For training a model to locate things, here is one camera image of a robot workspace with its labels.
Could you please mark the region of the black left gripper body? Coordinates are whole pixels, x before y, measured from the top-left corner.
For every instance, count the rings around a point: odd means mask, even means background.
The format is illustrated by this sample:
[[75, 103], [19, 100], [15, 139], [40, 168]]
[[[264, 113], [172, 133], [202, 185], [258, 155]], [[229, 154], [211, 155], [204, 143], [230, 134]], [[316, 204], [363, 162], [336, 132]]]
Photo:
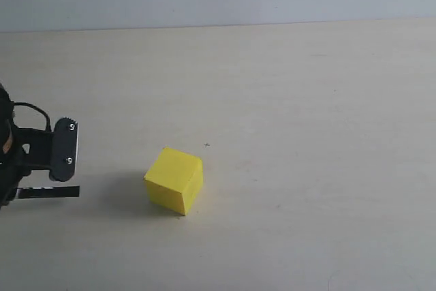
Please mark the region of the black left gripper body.
[[23, 148], [20, 128], [14, 122], [14, 108], [25, 106], [42, 114], [47, 132], [51, 131], [50, 118], [41, 108], [26, 102], [13, 102], [1, 85], [1, 206], [7, 206], [16, 197], [20, 181], [31, 174], [24, 164], [27, 154]]

